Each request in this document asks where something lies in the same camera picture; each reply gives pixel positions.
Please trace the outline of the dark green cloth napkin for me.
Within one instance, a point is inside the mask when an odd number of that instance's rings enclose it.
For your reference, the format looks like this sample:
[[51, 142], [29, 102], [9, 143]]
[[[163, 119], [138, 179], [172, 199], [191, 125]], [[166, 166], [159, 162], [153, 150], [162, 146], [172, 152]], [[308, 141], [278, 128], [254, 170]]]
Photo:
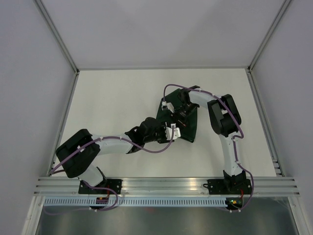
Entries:
[[[174, 108], [178, 108], [182, 104], [185, 103], [192, 103], [190, 101], [190, 98], [188, 97], [189, 91], [186, 89], [176, 89], [173, 92], [169, 93], [165, 96], [166, 102], [171, 102], [174, 106]], [[171, 112], [170, 111], [163, 111], [161, 109], [161, 102], [157, 111], [156, 119], [160, 122], [167, 122], [167, 124], [174, 123], [171, 118]], [[184, 129], [180, 128], [181, 132], [181, 139], [193, 143], [196, 137], [197, 132], [197, 124], [194, 124], [190, 127], [186, 127]]]

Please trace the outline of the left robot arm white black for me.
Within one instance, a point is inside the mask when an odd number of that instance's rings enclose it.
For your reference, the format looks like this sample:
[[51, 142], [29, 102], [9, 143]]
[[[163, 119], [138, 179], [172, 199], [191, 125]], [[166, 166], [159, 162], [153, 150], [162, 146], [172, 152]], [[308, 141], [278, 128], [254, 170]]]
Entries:
[[145, 151], [157, 154], [165, 151], [174, 140], [176, 125], [148, 117], [139, 126], [115, 136], [100, 136], [81, 129], [56, 149], [59, 163], [50, 171], [63, 168], [68, 178], [78, 178], [97, 194], [107, 188], [106, 177], [93, 164], [96, 157], [106, 154], [133, 154]]

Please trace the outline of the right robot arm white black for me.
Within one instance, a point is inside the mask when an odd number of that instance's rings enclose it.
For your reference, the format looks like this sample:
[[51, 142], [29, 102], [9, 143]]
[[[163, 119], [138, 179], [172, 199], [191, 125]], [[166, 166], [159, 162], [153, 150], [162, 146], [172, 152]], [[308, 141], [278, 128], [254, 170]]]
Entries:
[[220, 138], [223, 155], [224, 170], [223, 179], [208, 179], [203, 187], [210, 194], [239, 194], [244, 193], [246, 184], [246, 172], [240, 166], [237, 140], [244, 137], [240, 128], [241, 116], [231, 95], [213, 95], [203, 91], [199, 86], [190, 88], [178, 86], [178, 98], [182, 105], [175, 109], [171, 118], [180, 127], [182, 132], [195, 137], [197, 118], [195, 114], [199, 107], [206, 108], [209, 114], [210, 125]]

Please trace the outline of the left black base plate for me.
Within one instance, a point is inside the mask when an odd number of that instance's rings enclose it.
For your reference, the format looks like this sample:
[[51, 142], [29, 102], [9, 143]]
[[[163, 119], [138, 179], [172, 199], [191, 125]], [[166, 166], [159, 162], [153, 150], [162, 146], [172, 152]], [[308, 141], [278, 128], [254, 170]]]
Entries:
[[101, 189], [92, 189], [88, 187], [83, 181], [81, 181], [79, 185], [78, 193], [79, 194], [91, 194], [91, 195], [112, 194], [110, 190], [103, 189], [103, 188], [109, 188], [115, 191], [119, 195], [122, 189], [122, 180], [121, 179], [106, 179], [106, 180], [103, 180], [98, 185], [96, 185], [95, 187], [101, 188]]

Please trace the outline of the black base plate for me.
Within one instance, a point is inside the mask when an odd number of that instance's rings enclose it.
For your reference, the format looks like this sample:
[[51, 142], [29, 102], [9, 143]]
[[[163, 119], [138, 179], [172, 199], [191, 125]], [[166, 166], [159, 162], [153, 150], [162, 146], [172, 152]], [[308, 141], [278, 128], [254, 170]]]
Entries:
[[122, 189], [122, 180], [121, 179], [106, 179], [106, 180], [103, 180], [98, 185], [96, 185], [95, 187], [101, 188], [101, 189], [92, 189], [88, 187], [83, 181], [81, 181], [79, 185], [78, 193], [79, 194], [91, 194], [91, 195], [112, 194], [110, 190], [103, 189], [103, 188], [109, 188], [115, 191], [119, 195]]
[[208, 179], [207, 186], [210, 195], [251, 194], [252, 185], [249, 179], [232, 182], [228, 179]]

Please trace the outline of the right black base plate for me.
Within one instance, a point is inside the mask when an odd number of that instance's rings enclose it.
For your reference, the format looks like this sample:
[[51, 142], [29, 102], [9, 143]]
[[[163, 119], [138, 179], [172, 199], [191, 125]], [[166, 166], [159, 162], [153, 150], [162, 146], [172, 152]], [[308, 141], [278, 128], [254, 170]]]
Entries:
[[232, 182], [228, 179], [208, 179], [207, 186], [210, 195], [251, 194], [252, 185], [249, 179]]

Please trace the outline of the aluminium front rail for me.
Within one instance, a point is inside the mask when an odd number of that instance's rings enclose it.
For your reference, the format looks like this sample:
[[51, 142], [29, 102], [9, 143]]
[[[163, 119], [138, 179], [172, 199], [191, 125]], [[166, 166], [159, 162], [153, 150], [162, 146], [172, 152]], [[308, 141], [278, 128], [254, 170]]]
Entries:
[[[111, 178], [121, 179], [121, 196], [132, 197], [206, 197], [210, 195], [203, 187], [209, 178]], [[77, 196], [80, 181], [66, 177], [41, 177], [37, 180], [34, 195], [38, 196]], [[298, 197], [300, 191], [292, 177], [256, 177], [252, 182], [254, 197]]]

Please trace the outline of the left aluminium frame post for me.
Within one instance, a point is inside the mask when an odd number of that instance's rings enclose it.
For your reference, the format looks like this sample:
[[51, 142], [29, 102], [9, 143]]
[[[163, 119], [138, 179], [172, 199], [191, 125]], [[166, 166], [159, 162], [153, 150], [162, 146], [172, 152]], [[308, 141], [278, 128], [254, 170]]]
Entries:
[[69, 66], [73, 70], [74, 74], [77, 75], [79, 73], [79, 69], [76, 66], [66, 44], [64, 43], [59, 30], [57, 29], [53, 19], [48, 12], [44, 2], [42, 0], [34, 0], [34, 4], [36, 5], [39, 13], [41, 14], [44, 22], [46, 23], [48, 29], [50, 30], [53, 38], [55, 39], [56, 43], [58, 44], [63, 56], [65, 57], [66, 61], [68, 62]]

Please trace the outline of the aluminium frame post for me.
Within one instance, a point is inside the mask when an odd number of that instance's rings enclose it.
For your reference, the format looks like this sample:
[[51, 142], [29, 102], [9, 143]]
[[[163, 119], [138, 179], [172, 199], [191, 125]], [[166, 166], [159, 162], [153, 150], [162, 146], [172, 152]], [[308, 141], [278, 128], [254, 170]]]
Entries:
[[56, 43], [58, 44], [63, 56], [65, 57], [66, 61], [68, 62], [69, 66], [73, 70], [74, 74], [77, 75], [79, 73], [79, 69], [76, 66], [66, 44], [64, 43], [59, 30], [57, 29], [53, 19], [48, 12], [44, 2], [42, 0], [34, 0], [34, 4], [36, 5], [39, 13], [41, 14], [44, 22], [46, 23], [48, 29], [50, 30], [53, 38], [55, 39]]
[[254, 54], [251, 62], [247, 66], [247, 72], [251, 73], [256, 66], [257, 62], [259, 61], [262, 53], [264, 52], [265, 48], [267, 47], [268, 43], [270, 42], [271, 38], [275, 34], [280, 22], [284, 18], [285, 14], [287, 13], [288, 9], [292, 5], [293, 0], [284, 0], [276, 13], [272, 23], [270, 24], [265, 36], [263, 37], [260, 45], [258, 46], [256, 53]]

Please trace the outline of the right aluminium frame post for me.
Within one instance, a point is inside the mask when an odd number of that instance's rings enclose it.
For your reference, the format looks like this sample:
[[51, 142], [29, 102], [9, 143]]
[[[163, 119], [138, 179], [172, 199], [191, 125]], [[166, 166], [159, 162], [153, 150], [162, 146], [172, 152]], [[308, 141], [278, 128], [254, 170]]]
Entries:
[[265, 48], [267, 47], [268, 43], [270, 42], [271, 38], [275, 34], [280, 22], [284, 18], [285, 14], [287, 13], [288, 9], [292, 5], [293, 0], [284, 0], [276, 13], [272, 23], [270, 24], [265, 36], [263, 37], [260, 45], [258, 46], [256, 53], [254, 54], [251, 62], [247, 66], [247, 72], [251, 73], [256, 66], [257, 62], [259, 61], [262, 53], [264, 52]]

